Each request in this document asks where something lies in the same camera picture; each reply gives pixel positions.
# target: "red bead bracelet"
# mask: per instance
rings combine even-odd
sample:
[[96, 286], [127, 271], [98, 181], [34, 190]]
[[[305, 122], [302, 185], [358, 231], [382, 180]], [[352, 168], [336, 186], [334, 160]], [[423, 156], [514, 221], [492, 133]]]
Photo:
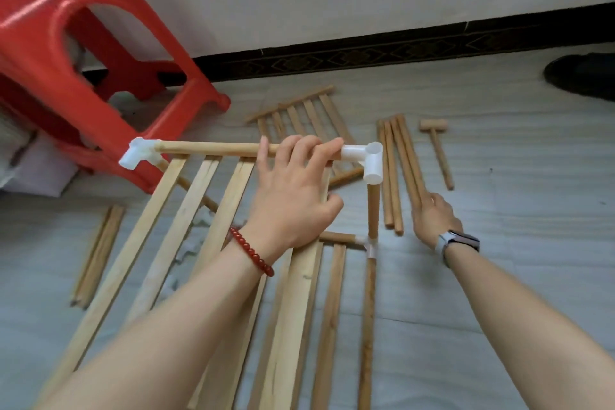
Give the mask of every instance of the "red bead bracelet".
[[239, 231], [234, 227], [231, 227], [229, 231], [231, 235], [235, 237], [235, 240], [237, 240], [237, 243], [241, 245], [241, 248], [243, 248], [243, 250], [248, 254], [248, 256], [250, 256], [250, 259], [252, 259], [252, 262], [260, 270], [262, 270], [266, 275], [268, 275], [269, 277], [273, 277], [273, 274], [275, 274], [273, 272], [273, 268], [261, 259], [259, 254], [256, 251], [254, 251], [254, 248], [250, 247], [250, 243], [245, 241], [245, 238], [242, 237]]

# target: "patterned baseboard trim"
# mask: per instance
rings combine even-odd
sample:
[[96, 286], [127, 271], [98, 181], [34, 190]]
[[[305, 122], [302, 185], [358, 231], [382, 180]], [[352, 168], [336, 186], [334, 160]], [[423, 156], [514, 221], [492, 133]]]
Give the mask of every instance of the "patterned baseboard trim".
[[[378, 33], [332, 41], [196, 57], [211, 81], [295, 75], [376, 65], [615, 41], [615, 2], [565, 10]], [[86, 72], [97, 83], [105, 70]], [[160, 73], [167, 86], [185, 82]]]

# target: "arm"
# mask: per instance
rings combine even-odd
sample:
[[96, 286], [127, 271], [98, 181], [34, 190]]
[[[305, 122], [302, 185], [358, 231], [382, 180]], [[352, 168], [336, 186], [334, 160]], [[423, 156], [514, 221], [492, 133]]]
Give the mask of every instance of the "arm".
[[[343, 140], [319, 144], [314, 136], [288, 137], [270, 170], [268, 143], [261, 140], [259, 188], [241, 233], [269, 265], [286, 249], [319, 236], [343, 207], [339, 196], [326, 203], [319, 199], [325, 165]], [[184, 410], [227, 325], [262, 274], [233, 240], [171, 298], [76, 371], [41, 408]]]
[[[463, 231], [444, 199], [413, 214], [417, 236], [433, 248], [449, 229]], [[467, 245], [447, 262], [489, 343], [532, 410], [615, 407], [615, 361], [582, 329]]]

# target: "gray floor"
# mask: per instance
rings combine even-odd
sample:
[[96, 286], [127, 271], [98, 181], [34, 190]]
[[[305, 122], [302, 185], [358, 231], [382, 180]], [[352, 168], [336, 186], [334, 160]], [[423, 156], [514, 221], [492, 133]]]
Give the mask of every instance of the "gray floor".
[[[485, 255], [614, 353], [615, 103], [559, 91], [540, 74], [563, 54], [614, 48], [603, 44], [220, 83], [217, 87], [233, 100], [231, 109], [215, 116], [204, 111], [186, 138], [256, 141], [257, 129], [244, 127], [244, 116], [329, 83], [338, 87], [332, 97], [358, 142], [375, 139], [376, 119], [404, 113], [427, 187], [445, 195], [466, 231], [481, 239]], [[132, 119], [144, 123], [161, 106], [155, 102], [150, 110], [135, 109]], [[428, 137], [416, 131], [422, 117], [449, 119], [450, 131], [442, 140], [456, 182], [453, 192], [444, 188]], [[197, 164], [196, 159], [190, 162], [188, 176]], [[233, 167], [232, 158], [220, 165], [210, 196], [220, 199]], [[406, 235], [382, 230], [380, 237], [373, 407], [525, 408], [453, 275], [411, 234], [403, 181], [401, 189]], [[365, 187], [356, 182], [339, 192], [346, 207], [332, 229], [366, 233]], [[174, 191], [88, 357], [118, 330], [182, 196], [181, 190]], [[68, 308], [68, 297], [103, 208], [112, 202], [128, 208], [117, 252], [145, 201], [127, 182], [102, 175], [80, 177], [59, 200], [0, 199], [1, 408], [32, 404], [78, 324], [82, 313]], [[238, 218], [245, 217], [247, 207], [244, 198]], [[325, 249], [302, 409], [309, 407], [330, 256]], [[193, 260], [173, 274], [185, 279]], [[365, 256], [352, 251], [346, 260], [332, 409], [357, 404]], [[259, 313], [237, 400], [241, 409], [249, 397], [274, 286], [268, 284]]]

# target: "wooden mallet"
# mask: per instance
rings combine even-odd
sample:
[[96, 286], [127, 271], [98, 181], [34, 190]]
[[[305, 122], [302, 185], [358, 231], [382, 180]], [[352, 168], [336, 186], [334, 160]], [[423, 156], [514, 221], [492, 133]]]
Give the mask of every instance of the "wooden mallet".
[[438, 138], [438, 132], [445, 132], [448, 129], [448, 120], [446, 119], [422, 119], [419, 122], [419, 129], [424, 132], [429, 132], [431, 136], [431, 142], [434, 144], [435, 156], [438, 158], [440, 169], [442, 169], [442, 175], [444, 176], [444, 183], [447, 189], [452, 190], [455, 188], [453, 183], [453, 175], [451, 169], [448, 166], [447, 157], [442, 149], [442, 144]]

